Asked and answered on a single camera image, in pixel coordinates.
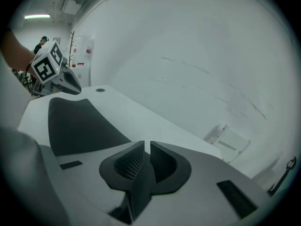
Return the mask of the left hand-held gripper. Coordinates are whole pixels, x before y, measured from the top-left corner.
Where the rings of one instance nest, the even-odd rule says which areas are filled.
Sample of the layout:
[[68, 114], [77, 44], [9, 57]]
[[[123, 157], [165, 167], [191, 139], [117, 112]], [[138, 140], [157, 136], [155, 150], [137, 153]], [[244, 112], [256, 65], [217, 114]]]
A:
[[45, 44], [36, 54], [31, 63], [37, 80], [32, 89], [35, 96], [46, 96], [53, 92], [59, 80], [60, 90], [71, 95], [81, 93], [81, 86], [72, 72], [63, 72], [63, 67], [67, 64], [67, 59], [60, 50], [60, 45], [56, 40]]

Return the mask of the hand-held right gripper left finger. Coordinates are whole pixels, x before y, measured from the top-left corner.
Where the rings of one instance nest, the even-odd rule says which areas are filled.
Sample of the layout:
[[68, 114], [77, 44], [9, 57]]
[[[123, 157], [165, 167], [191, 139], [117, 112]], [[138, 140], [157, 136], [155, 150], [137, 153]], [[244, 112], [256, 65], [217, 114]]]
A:
[[111, 188], [99, 171], [106, 158], [137, 147], [143, 151], [144, 142], [56, 157], [49, 146], [40, 146], [51, 185], [67, 217], [66, 226], [138, 226], [130, 194]]

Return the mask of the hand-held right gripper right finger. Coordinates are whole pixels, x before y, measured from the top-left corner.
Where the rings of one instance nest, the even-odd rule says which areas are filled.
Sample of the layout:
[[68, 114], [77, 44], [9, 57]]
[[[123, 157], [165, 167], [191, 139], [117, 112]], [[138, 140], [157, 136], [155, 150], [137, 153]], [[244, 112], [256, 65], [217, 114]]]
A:
[[186, 183], [172, 194], [152, 196], [137, 226], [231, 226], [238, 210], [251, 214], [270, 199], [264, 189], [223, 160], [176, 145], [152, 141], [191, 165]]

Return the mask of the red desk mat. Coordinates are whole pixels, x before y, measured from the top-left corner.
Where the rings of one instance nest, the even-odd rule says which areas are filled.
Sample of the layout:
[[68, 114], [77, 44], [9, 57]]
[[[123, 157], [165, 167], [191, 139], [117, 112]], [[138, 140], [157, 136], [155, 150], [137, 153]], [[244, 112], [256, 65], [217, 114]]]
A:
[[48, 134], [55, 156], [89, 153], [130, 142], [88, 99], [51, 99]]

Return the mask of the person's left forearm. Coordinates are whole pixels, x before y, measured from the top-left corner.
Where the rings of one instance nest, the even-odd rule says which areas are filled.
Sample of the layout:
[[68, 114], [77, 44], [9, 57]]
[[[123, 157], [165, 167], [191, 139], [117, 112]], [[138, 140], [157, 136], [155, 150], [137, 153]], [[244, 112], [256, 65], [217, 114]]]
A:
[[7, 63], [13, 69], [26, 71], [35, 77], [31, 62], [35, 54], [25, 48], [15, 37], [10, 29], [6, 29], [0, 41], [0, 51]]

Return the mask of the white cabinet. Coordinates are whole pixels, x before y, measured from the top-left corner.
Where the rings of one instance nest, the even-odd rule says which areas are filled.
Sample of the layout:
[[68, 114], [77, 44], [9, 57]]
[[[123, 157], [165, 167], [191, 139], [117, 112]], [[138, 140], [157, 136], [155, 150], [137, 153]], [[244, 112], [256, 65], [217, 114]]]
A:
[[71, 67], [82, 88], [90, 87], [90, 68], [86, 66]]

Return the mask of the wooden coat rack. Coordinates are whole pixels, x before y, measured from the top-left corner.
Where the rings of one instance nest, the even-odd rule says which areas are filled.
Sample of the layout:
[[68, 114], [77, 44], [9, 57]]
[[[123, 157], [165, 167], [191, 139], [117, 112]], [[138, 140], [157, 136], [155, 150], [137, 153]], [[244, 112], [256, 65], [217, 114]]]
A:
[[74, 31], [72, 31], [72, 32], [70, 32], [70, 46], [69, 46], [69, 55], [68, 55], [68, 66], [70, 67], [71, 66], [71, 58], [72, 58], [72, 54], [71, 54], [71, 52], [72, 52], [72, 47], [73, 47], [73, 44], [74, 44], [74, 34], [75, 34], [75, 32]]

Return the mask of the white chair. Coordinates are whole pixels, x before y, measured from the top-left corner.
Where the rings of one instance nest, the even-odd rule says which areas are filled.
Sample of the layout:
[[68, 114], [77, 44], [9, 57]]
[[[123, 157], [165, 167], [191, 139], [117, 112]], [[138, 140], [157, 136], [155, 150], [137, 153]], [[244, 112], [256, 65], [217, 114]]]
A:
[[228, 164], [237, 158], [251, 142], [251, 140], [245, 139], [226, 124], [214, 127], [205, 136], [204, 140], [219, 149], [222, 160]]

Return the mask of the person's grey shirt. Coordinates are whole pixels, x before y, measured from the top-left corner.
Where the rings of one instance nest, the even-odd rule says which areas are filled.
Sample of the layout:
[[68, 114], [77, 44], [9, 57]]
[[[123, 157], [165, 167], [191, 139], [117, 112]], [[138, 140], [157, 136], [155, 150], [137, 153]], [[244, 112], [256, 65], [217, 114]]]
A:
[[18, 129], [30, 99], [0, 53], [0, 126]]

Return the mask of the ceiling strip light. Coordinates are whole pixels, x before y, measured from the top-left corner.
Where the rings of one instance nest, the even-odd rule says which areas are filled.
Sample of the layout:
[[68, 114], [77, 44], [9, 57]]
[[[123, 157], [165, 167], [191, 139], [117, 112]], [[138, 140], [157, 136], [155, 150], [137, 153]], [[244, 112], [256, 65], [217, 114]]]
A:
[[37, 15], [26, 15], [26, 16], [24, 16], [25, 20], [40, 19], [40, 18], [50, 18], [50, 15], [49, 14], [37, 14]]

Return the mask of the white ceiling air unit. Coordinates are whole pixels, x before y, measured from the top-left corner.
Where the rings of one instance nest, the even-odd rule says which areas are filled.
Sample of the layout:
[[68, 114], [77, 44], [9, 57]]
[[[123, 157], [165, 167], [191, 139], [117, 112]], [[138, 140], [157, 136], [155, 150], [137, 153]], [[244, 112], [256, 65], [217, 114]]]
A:
[[62, 11], [66, 14], [76, 15], [80, 8], [81, 5], [77, 4], [76, 1], [64, 0]]

